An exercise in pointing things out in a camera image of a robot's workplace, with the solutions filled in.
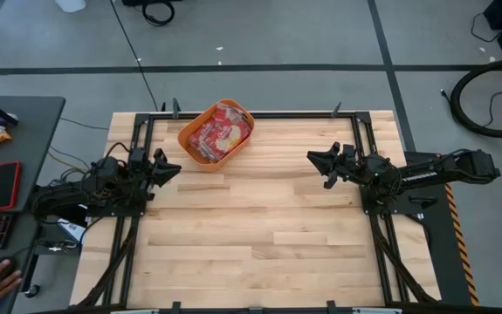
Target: orange basket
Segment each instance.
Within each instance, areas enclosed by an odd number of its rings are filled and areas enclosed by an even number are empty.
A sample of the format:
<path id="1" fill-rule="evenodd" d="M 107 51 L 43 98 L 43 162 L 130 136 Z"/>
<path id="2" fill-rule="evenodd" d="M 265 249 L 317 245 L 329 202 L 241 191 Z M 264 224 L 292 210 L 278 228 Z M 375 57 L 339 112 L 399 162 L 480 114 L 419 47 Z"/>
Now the orange basket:
<path id="1" fill-rule="evenodd" d="M 235 107 L 241 110 L 244 114 L 246 122 L 249 124 L 251 131 L 249 132 L 249 136 L 244 139 L 237 147 L 233 148 L 228 154 L 223 157 L 219 162 L 211 162 L 202 155 L 200 155 L 190 144 L 189 144 L 189 136 L 194 133 L 200 126 L 204 124 L 216 111 L 217 104 L 223 103 L 227 106 Z M 181 132 L 177 135 L 177 140 L 179 141 L 179 145 L 184 148 L 187 153 L 189 153 L 190 158 L 205 172 L 214 172 L 222 167 L 227 160 L 231 159 L 235 154 L 237 154 L 245 145 L 249 143 L 251 139 L 252 130 L 254 129 L 254 118 L 252 118 L 251 114 L 248 113 L 241 105 L 239 105 L 233 99 L 222 99 L 216 102 L 216 104 L 212 105 L 205 112 L 201 113 L 198 117 L 193 119 L 188 125 L 186 125 Z"/>

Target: concrete floor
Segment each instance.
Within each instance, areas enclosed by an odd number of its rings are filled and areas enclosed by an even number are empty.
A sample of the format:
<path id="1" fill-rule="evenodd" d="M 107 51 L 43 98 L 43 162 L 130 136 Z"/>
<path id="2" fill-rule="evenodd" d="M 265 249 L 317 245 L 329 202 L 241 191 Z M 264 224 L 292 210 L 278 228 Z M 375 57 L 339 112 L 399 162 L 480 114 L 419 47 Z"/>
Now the concrete floor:
<path id="1" fill-rule="evenodd" d="M 136 72 L 36 74 L 46 68 L 136 66 L 109 2 L 86 1 L 87 7 L 75 14 L 63 13 L 48 0 L 3 1 L 0 68 L 21 68 L 28 74 L 0 75 L 0 95 L 63 96 L 67 100 L 63 116 L 92 125 L 107 124 L 112 112 L 153 110 Z M 222 65 L 383 65 L 369 3 L 378 8 L 395 65 L 477 65 L 502 59 L 496 43 L 470 35 L 472 17 L 489 2 L 183 0 L 175 3 L 175 20 L 164 28 L 146 24 L 140 12 L 120 2 L 116 5 L 145 66 L 220 61 Z M 484 19 L 478 20 L 476 32 L 493 35 Z M 463 72 L 448 72 L 445 66 L 435 72 L 397 72 L 398 88 L 393 89 L 383 67 L 344 70 L 153 72 L 147 77 L 158 103 L 176 97 L 183 110 L 203 110 L 218 99 L 233 98 L 251 110 L 332 109 L 342 101 L 345 110 L 400 112 L 402 104 L 394 101 L 399 92 L 418 151 L 482 148 L 502 172 L 502 140 L 480 137 L 456 125 L 439 94 L 441 88 L 450 91 Z M 489 98 L 501 90 L 502 72 L 479 78 L 464 92 L 466 111 L 476 121 L 486 121 Z M 496 101 L 496 126 L 502 127 L 502 96 Z M 97 160 L 106 136 L 61 122 L 52 145 L 83 160 Z M 47 159 L 39 183 L 64 170 Z M 502 177 L 487 186 L 455 183 L 453 188 L 480 303 L 502 306 Z M 33 299 L 20 297 L 14 312 L 65 308 L 77 262 L 73 257 L 40 259 L 35 280 L 43 284 L 43 291 Z M 58 274 L 57 279 L 44 281 L 52 273 Z"/>

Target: red phone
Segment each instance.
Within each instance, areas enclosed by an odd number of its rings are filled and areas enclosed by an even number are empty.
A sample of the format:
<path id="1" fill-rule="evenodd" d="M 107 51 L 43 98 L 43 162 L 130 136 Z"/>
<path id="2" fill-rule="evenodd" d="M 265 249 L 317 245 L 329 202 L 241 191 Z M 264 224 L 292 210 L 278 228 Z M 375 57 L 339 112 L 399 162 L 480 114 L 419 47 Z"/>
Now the red phone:
<path id="1" fill-rule="evenodd" d="M 16 205 L 21 169 L 19 161 L 0 164 L 0 210 L 13 208 Z"/>

